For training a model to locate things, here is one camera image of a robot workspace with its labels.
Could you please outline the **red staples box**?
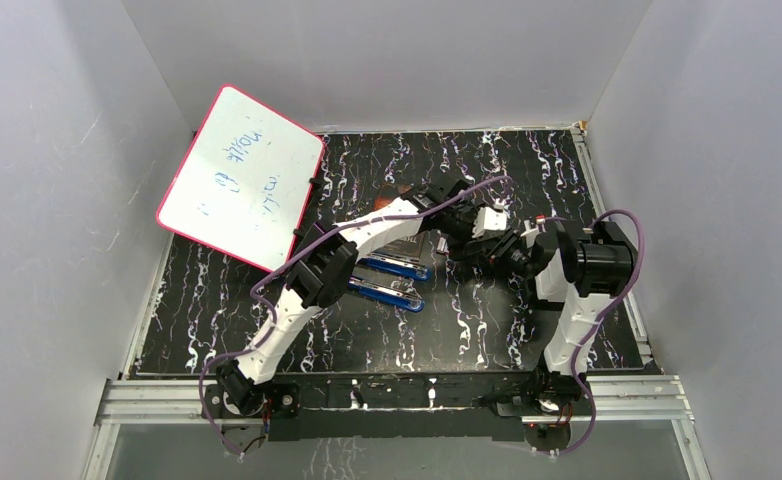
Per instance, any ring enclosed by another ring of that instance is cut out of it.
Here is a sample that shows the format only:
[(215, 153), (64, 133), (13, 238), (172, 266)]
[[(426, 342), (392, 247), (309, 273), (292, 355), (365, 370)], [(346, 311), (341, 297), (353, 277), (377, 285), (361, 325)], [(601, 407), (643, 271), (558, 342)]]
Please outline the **red staples box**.
[(440, 237), (438, 239), (438, 243), (436, 245), (436, 252), (439, 255), (448, 257), (450, 254), (450, 248), (449, 248), (449, 242), (448, 239), (445, 237)]

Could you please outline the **blue stapler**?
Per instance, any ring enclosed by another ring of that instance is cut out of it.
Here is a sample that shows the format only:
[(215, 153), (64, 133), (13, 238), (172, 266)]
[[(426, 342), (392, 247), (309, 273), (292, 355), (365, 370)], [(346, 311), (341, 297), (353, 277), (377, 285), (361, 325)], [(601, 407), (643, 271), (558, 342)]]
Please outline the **blue stapler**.
[(415, 291), (416, 282), (426, 282), (432, 269), (418, 261), (382, 253), (371, 253), (357, 263), (348, 287), (354, 294), (389, 306), (420, 312), (425, 307)]

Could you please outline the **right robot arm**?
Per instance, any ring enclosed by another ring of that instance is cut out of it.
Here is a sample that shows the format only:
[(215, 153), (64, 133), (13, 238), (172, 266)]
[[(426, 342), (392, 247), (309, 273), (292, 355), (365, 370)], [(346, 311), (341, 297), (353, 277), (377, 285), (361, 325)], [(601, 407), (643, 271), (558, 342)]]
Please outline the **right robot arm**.
[(558, 306), (560, 316), (525, 393), (544, 414), (557, 413), (587, 387), (587, 358), (605, 316), (622, 302), (639, 263), (620, 227), (541, 217), (524, 231), (478, 230), (449, 248), (454, 261), (477, 261), (517, 276), (529, 306)]

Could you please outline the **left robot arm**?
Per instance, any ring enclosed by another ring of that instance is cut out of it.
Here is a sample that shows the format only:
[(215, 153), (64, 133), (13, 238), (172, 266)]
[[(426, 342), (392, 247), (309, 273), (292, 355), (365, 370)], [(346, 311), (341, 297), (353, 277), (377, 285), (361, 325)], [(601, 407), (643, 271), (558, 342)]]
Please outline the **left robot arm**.
[(249, 345), (206, 364), (230, 407), (242, 416), (261, 411), (265, 385), (282, 356), (311, 317), (343, 296), (356, 264), (368, 254), (423, 231), (470, 238), (479, 213), (470, 198), (487, 185), (459, 180), (413, 187), (362, 217), (308, 228), (297, 252), (252, 287), (267, 317)]

